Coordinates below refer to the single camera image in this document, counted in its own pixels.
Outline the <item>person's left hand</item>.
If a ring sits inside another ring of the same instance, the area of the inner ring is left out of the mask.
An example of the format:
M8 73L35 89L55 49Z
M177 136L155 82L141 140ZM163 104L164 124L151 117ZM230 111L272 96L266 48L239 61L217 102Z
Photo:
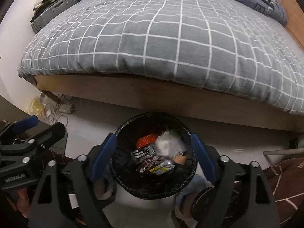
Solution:
M31 211L31 204L29 202L27 188L17 190L17 195L18 198L15 202L9 201L10 205L14 211L19 211L24 218L28 219Z

